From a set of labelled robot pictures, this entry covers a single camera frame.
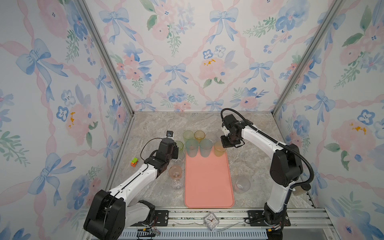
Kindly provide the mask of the clear pinkish cup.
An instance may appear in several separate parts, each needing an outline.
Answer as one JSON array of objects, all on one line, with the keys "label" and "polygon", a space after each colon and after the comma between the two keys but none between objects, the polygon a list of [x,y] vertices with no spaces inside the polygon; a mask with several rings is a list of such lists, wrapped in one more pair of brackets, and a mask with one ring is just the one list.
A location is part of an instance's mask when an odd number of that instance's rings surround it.
[{"label": "clear pinkish cup", "polygon": [[243,194],[251,188],[251,182],[248,178],[237,177],[234,183],[234,191],[238,194]]}]

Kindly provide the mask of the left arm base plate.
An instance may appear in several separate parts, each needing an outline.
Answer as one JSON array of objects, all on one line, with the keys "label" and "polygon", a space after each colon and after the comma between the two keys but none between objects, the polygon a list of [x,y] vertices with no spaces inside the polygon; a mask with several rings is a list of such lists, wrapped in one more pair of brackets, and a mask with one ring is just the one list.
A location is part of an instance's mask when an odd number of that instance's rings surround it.
[{"label": "left arm base plate", "polygon": [[151,227],[166,227],[169,221],[168,210],[153,210],[150,211],[149,216],[142,222],[138,222],[132,227],[144,227],[150,225]]}]

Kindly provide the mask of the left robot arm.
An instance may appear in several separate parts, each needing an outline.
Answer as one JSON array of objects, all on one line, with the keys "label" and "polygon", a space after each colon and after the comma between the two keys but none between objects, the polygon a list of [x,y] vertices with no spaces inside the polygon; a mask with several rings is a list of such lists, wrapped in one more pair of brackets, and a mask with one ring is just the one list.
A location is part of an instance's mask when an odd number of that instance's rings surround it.
[{"label": "left robot arm", "polygon": [[129,204],[178,156],[179,148],[173,138],[162,138],[159,148],[127,180],[109,191],[96,193],[84,222],[84,230],[99,240],[117,240],[127,227],[137,223],[150,224],[155,216],[156,207],[153,204],[144,200],[132,206]]}]

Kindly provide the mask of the pink rectangular tray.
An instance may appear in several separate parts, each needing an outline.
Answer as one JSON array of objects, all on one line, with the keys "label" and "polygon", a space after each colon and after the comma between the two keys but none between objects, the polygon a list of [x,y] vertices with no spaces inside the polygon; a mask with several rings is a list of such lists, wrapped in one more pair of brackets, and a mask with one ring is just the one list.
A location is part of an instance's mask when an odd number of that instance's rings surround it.
[{"label": "pink rectangular tray", "polygon": [[235,204],[227,154],[186,156],[185,205],[190,209],[228,209]]}]

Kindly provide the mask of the left corner aluminium post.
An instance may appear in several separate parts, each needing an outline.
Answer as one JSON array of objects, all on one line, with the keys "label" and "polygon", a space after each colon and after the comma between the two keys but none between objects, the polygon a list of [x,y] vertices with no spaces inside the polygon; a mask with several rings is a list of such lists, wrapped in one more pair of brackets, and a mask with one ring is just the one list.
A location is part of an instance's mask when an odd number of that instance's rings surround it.
[{"label": "left corner aluminium post", "polygon": [[117,91],[120,94],[125,107],[127,108],[128,112],[129,112],[129,116],[133,117],[134,116],[133,108],[132,108],[132,106],[129,102],[128,96],[124,90],[124,86],[121,83],[115,68],[113,67],[112,60],[109,56],[109,53],[107,51],[105,44],[103,43],[102,36],[101,36],[101,34],[100,34],[96,24],[95,24],[95,21],[92,17],[92,14],[90,13],[90,10],[87,6],[86,1],[75,0],[74,2],[75,2],[76,7],[79,9],[80,15],[82,16],[82,18],[85,21],[86,27],[90,31],[91,37],[94,39],[96,48],[97,48],[99,54],[101,55],[102,61],[105,64],[107,71],[110,74],[112,81],[115,84]]}]

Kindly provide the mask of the teal textured cup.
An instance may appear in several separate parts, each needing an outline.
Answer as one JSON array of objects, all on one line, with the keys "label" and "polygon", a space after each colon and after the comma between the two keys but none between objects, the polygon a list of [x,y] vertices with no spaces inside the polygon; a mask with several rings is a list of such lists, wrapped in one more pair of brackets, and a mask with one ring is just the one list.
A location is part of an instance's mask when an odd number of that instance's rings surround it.
[{"label": "teal textured cup", "polygon": [[190,158],[194,158],[199,150],[199,142],[196,139],[189,139],[186,141],[186,151]]},{"label": "teal textured cup", "polygon": [[211,154],[213,142],[209,139],[200,141],[200,154],[202,157],[207,158]]}]

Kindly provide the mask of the clear glass column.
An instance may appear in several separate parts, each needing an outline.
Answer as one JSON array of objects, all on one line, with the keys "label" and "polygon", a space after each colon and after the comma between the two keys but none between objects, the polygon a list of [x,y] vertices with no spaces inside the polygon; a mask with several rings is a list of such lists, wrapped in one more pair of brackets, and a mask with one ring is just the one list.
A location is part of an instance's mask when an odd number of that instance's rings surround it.
[{"label": "clear glass column", "polygon": [[174,159],[175,164],[182,164],[183,161],[185,160],[185,157],[186,157],[186,155],[185,155],[184,151],[179,151],[178,152],[178,158]]}]

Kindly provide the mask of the small white clock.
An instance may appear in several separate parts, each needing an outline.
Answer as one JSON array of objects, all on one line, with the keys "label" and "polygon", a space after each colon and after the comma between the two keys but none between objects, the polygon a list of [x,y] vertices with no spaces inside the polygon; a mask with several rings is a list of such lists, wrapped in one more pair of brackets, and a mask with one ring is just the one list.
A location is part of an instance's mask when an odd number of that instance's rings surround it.
[{"label": "small white clock", "polygon": [[209,212],[204,218],[204,224],[207,226],[207,228],[211,231],[213,231],[220,223],[219,219],[217,218],[217,216],[212,213],[212,212]]}]

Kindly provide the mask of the orange green toy block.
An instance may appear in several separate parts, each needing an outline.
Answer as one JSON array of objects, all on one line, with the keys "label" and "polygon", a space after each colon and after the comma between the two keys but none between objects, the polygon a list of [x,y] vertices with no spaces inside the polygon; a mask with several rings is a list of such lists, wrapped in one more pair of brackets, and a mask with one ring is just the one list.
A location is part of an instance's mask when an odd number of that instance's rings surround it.
[{"label": "orange green toy block", "polygon": [[132,167],[135,167],[135,166],[137,165],[137,163],[138,163],[138,159],[137,159],[137,158],[133,158],[133,159],[131,160],[131,166],[132,166]]}]

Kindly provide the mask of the right corner aluminium post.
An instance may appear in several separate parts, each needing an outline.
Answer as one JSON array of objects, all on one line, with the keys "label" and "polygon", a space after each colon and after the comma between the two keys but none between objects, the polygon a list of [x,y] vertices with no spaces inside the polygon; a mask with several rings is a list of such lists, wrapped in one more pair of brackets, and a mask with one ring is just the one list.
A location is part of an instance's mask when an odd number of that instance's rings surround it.
[{"label": "right corner aluminium post", "polygon": [[342,1],[342,0],[331,1],[331,5],[323,18],[323,22],[317,28],[317,31],[313,36],[314,37],[313,40],[310,42],[306,51],[303,53],[297,69],[293,72],[292,77],[288,80],[287,85],[285,86],[284,90],[282,91],[282,94],[278,98],[278,101],[275,107],[272,110],[272,114],[274,117],[277,116],[280,109],[283,108],[283,104],[286,98],[288,97],[291,89],[294,87],[300,75],[302,74],[305,67],[307,66],[308,62],[311,60],[311,57],[316,52],[320,42],[327,34],[328,29],[331,27],[338,13],[341,11],[340,9],[344,3],[345,1]]}]

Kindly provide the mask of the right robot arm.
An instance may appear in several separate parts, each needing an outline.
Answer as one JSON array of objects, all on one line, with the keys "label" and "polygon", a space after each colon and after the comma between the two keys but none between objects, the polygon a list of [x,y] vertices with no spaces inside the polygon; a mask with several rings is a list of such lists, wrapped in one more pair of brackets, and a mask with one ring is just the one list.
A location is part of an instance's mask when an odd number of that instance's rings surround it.
[{"label": "right robot arm", "polygon": [[262,219],[269,226],[281,225],[286,219],[292,185],[303,173],[302,160],[287,150],[288,145],[272,138],[254,126],[235,123],[230,127],[222,124],[224,148],[239,148],[245,140],[252,143],[271,159],[270,176],[274,181],[268,201],[265,203]]}]

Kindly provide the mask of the yellow green cup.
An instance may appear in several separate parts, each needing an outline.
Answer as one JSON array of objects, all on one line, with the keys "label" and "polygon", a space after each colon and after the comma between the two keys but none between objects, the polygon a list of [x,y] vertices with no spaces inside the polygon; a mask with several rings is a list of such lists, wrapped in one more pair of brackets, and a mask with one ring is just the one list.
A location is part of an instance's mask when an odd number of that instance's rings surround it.
[{"label": "yellow green cup", "polygon": [[223,144],[222,144],[221,141],[217,141],[214,144],[214,154],[215,154],[215,156],[221,157],[225,153],[226,153],[226,148],[223,147]]}]

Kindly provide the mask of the corner aluminium post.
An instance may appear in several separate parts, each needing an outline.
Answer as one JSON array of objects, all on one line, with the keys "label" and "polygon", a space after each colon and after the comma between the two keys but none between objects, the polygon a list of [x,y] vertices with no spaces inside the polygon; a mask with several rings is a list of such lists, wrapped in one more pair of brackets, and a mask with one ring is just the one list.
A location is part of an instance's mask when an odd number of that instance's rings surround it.
[{"label": "corner aluminium post", "polygon": [[134,116],[133,108],[132,108],[132,106],[129,102],[128,96],[124,90],[124,86],[121,83],[115,68],[113,67],[112,60],[109,56],[109,53],[107,51],[105,44],[103,43],[102,36],[101,36],[101,34],[100,34],[96,24],[95,24],[95,21],[92,17],[92,14],[90,13],[90,10],[87,6],[86,1],[75,0],[74,2],[75,2],[76,7],[79,9],[80,15],[82,16],[82,18],[85,21],[86,27],[90,31],[91,37],[94,39],[96,48],[97,48],[99,54],[101,55],[102,61],[105,64],[107,71],[110,74],[112,81],[115,84],[117,91],[120,94],[125,107],[127,108],[128,112],[129,112],[129,116],[133,117]]},{"label": "corner aluminium post", "polygon": [[310,42],[306,51],[303,53],[297,69],[293,72],[292,77],[288,80],[287,85],[285,86],[284,90],[282,91],[282,94],[278,98],[278,101],[275,107],[272,110],[272,114],[274,117],[277,116],[280,109],[283,108],[283,104],[286,98],[288,97],[291,89],[294,87],[300,75],[302,74],[305,67],[307,66],[308,62],[311,60],[311,57],[316,52],[320,42],[327,34],[328,29],[331,27],[338,13],[341,11],[340,9],[344,3],[345,1],[342,1],[342,0],[331,1],[331,5],[323,18],[323,22],[317,28],[317,31],[313,36],[314,37],[313,40]]}]

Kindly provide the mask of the amber yellow cup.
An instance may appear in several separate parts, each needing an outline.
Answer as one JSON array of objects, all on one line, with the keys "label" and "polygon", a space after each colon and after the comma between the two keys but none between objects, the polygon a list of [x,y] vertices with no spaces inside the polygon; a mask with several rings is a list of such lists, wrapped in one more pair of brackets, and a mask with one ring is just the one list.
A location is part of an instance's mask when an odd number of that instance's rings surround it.
[{"label": "amber yellow cup", "polygon": [[205,134],[205,132],[204,131],[196,131],[195,133],[194,133],[194,138],[198,141],[198,142],[200,142],[200,141],[202,141],[203,139],[205,139],[205,137],[206,137],[206,134]]}]

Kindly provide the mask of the pink tinted glass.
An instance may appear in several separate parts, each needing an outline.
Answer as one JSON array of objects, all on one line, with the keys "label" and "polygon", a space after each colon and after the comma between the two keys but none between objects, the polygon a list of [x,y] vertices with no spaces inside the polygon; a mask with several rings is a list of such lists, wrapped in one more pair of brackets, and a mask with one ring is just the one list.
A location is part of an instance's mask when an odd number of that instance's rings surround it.
[{"label": "pink tinted glass", "polygon": [[169,176],[171,179],[181,179],[183,175],[183,169],[180,165],[173,165],[169,169]]}]

